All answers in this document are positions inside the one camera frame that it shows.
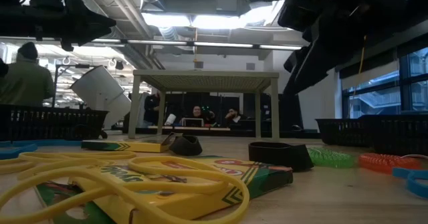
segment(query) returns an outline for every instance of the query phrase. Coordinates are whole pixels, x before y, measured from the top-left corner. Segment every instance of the plastic basket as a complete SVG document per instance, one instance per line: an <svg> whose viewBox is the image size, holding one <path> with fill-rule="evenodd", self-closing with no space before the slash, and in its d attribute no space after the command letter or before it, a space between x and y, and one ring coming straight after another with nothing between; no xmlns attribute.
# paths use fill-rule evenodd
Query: plastic basket
<svg viewBox="0 0 428 224"><path fill-rule="evenodd" d="M376 153L428 155L428 115L367 116L364 126Z"/></svg>
<svg viewBox="0 0 428 224"><path fill-rule="evenodd" d="M325 144L368 147L370 137L364 129L363 119L316 119L316 121L322 142Z"/></svg>
<svg viewBox="0 0 428 224"><path fill-rule="evenodd" d="M0 105L0 141L98 138L107 111Z"/></svg>

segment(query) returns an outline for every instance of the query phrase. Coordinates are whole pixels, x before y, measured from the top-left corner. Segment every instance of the window frame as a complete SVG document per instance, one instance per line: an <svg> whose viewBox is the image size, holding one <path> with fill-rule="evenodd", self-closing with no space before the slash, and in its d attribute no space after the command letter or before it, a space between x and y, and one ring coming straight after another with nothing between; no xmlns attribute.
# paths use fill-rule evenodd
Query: window frame
<svg viewBox="0 0 428 224"><path fill-rule="evenodd" d="M404 55L398 59L399 61L399 80L391 81L377 86L367 87L349 92L342 90L342 118L350 118L349 113L349 99L351 96L365 94L369 92L386 90L389 88L400 88L401 111L411 111L412 109L412 90L411 85L417 82L428 80L428 74L421 74L418 76L411 76L409 54Z"/></svg>

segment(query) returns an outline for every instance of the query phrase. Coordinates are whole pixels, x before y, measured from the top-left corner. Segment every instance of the wooden table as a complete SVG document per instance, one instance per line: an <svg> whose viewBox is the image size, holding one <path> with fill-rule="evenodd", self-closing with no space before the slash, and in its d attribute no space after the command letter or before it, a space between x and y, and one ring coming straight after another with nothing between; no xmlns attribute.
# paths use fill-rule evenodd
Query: wooden table
<svg viewBox="0 0 428 224"><path fill-rule="evenodd" d="M158 134L162 134L165 94L168 91L252 93L255 94L255 136L260 138L260 96L270 86L272 139L280 139L280 111L278 109L278 78L280 75L277 72L134 70L133 74L133 96L137 96L140 92L141 81L159 90ZM139 106L138 101L132 101L128 129L129 138L135 138Z"/></svg>
<svg viewBox="0 0 428 224"><path fill-rule="evenodd" d="M116 140L123 136L111 136ZM248 159L247 145L254 138L200 137L203 154ZM324 146L319 140L286 139L284 142ZM366 150L340 146L324 146L350 154ZM78 147L40 148L43 152L84 151ZM138 156L153 154L138 153ZM0 193L17 181L15 174L0 175ZM42 208L32 189L8 202L1 214L19 215ZM208 215L202 220L218 218L236 207ZM389 175L365 169L314 167L294 173L294 182L251 201L242 223L329 223L363 224L427 223L428 200L405 190L405 182Z"/></svg>

